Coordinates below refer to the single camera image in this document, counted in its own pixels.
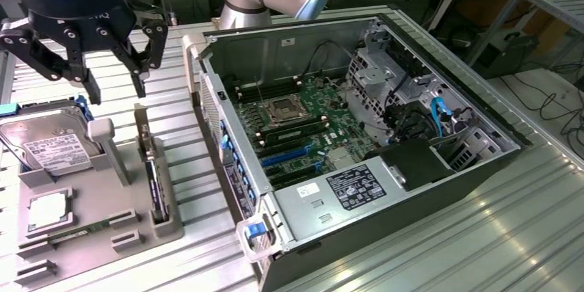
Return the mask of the silver CPU chip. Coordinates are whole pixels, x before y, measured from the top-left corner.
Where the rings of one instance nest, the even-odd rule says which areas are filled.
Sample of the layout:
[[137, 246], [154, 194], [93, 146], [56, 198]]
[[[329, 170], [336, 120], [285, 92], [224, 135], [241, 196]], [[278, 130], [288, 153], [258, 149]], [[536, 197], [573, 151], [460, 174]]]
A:
[[49, 226], [66, 218], [66, 201], [64, 194], [40, 196], [30, 201], [28, 224], [32, 229]]

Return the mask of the blue disk carrier frame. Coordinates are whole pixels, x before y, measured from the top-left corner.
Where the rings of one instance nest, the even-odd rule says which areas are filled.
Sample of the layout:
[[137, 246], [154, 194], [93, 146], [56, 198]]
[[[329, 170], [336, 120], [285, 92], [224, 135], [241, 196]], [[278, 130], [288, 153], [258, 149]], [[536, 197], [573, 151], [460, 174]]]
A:
[[0, 105], [0, 118], [38, 113], [50, 111], [54, 109], [78, 109], [80, 113], [85, 117], [86, 121], [93, 120], [90, 110], [88, 108], [88, 102], [81, 94], [74, 94], [72, 97], [58, 99], [54, 101], [45, 101], [40, 103], [8, 103]]

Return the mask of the CPU socket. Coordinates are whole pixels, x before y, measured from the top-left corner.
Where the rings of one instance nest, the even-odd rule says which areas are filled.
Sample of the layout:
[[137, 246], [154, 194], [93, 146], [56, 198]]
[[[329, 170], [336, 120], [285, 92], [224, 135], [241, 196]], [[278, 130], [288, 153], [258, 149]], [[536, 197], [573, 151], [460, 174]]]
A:
[[268, 101], [268, 113], [273, 119], [290, 120], [302, 116], [298, 100], [286, 96]]

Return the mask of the silver hard disk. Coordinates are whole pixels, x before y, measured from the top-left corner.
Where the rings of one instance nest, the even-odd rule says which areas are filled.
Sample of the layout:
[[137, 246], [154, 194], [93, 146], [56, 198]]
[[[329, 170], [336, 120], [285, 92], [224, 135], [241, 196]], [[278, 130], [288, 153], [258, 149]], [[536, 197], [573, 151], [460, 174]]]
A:
[[0, 142], [29, 170], [61, 176], [90, 167], [102, 149], [88, 136], [81, 107], [68, 105], [0, 118]]

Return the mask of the metal disk bay cage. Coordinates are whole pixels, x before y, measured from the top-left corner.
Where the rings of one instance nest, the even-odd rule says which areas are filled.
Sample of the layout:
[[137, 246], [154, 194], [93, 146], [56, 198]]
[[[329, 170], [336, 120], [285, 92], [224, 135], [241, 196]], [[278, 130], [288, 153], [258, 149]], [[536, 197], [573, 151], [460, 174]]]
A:
[[345, 101], [357, 122], [364, 124], [365, 133], [378, 143], [392, 134], [382, 121], [385, 108], [409, 100], [405, 87], [394, 90], [404, 75], [404, 69], [386, 53], [369, 53], [364, 47], [356, 50], [345, 75]]

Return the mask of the metal slat shelf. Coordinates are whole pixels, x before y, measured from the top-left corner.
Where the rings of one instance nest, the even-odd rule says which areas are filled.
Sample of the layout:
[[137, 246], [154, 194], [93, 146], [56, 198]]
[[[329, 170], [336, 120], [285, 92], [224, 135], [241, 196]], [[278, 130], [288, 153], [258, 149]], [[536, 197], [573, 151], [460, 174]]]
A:
[[[520, 0], [508, 0], [486, 32], [470, 48], [465, 62], [472, 66], [485, 49], [490, 38], [504, 25], [508, 15], [513, 11]], [[525, 0], [537, 9], [545, 11], [556, 19], [562, 21], [572, 29], [584, 34], [584, 0]]]

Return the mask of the green motherboard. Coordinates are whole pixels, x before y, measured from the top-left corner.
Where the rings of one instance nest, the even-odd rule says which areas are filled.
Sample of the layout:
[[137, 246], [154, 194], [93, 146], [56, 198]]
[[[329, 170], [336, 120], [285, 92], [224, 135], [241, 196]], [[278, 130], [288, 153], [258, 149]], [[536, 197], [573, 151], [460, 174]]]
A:
[[365, 131], [370, 124], [349, 111], [353, 90], [328, 77], [233, 88], [236, 114], [273, 189], [361, 161], [378, 147]]

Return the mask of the black equipment box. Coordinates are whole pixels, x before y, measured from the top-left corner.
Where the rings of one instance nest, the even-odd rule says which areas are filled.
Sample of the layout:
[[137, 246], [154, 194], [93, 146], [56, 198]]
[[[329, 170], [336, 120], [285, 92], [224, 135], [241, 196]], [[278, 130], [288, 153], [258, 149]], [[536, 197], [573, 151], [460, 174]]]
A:
[[538, 46], [538, 38], [517, 29], [497, 31], [489, 39], [473, 68], [484, 79], [513, 74]]

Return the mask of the green RAM stick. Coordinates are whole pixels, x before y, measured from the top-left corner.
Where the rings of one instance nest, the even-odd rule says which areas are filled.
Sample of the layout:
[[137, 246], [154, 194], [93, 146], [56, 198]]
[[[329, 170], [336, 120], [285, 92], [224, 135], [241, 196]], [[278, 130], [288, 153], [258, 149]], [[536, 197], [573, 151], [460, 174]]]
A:
[[68, 239], [76, 238], [78, 236], [86, 235], [89, 233], [94, 233], [102, 229], [106, 229], [110, 224], [106, 221], [96, 222], [93, 224], [85, 225], [82, 227], [74, 228], [62, 233], [57, 233], [49, 236], [48, 241], [50, 243], [60, 243], [61, 241], [66, 241]]

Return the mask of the installed RAM stick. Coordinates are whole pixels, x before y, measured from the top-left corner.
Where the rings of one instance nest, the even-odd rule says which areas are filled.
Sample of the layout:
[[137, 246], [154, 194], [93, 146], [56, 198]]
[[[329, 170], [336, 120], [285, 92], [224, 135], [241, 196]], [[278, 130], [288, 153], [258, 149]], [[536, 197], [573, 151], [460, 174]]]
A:
[[256, 139], [261, 145], [272, 146], [321, 133], [322, 131], [326, 131], [328, 127], [328, 117], [320, 116], [310, 118], [309, 120], [260, 131], [256, 134]]

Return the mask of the blue expansion slot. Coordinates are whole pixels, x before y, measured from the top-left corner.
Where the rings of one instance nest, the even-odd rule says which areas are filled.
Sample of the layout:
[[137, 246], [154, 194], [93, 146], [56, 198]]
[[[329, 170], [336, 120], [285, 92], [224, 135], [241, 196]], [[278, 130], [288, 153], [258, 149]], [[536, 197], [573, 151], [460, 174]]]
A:
[[302, 146], [301, 148], [297, 148], [296, 150], [290, 150], [288, 152], [284, 152], [280, 155], [274, 155], [264, 160], [261, 160], [261, 166], [268, 167], [270, 165], [276, 165], [281, 162], [289, 161], [292, 159], [304, 157], [310, 152], [312, 146]]

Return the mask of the grey parts rack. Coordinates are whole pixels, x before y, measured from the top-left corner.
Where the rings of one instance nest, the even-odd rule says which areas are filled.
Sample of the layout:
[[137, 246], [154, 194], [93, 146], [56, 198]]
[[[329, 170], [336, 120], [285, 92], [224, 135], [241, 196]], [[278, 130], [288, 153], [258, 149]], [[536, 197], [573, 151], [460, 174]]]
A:
[[[13, 285], [25, 292], [161, 246], [184, 235], [161, 140], [154, 137], [169, 219], [156, 224], [145, 166], [138, 154], [137, 127], [129, 142], [116, 145], [112, 121], [93, 118], [88, 121], [88, 136], [102, 149], [102, 153], [90, 158], [88, 169], [53, 176], [44, 169], [26, 169], [18, 161], [16, 267], [10, 276]], [[32, 229], [28, 224], [30, 201], [50, 194], [66, 196], [66, 218]], [[50, 235], [101, 221], [110, 224], [106, 229], [60, 243], [48, 241]]]

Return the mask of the grey power supply unit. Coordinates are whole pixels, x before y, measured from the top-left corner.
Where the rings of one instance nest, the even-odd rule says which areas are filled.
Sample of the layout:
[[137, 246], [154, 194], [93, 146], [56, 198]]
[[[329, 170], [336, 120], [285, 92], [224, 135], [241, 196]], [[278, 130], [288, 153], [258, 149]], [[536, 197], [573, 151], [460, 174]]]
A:
[[324, 237], [405, 200], [401, 181], [400, 172], [373, 157], [276, 191], [293, 240]]

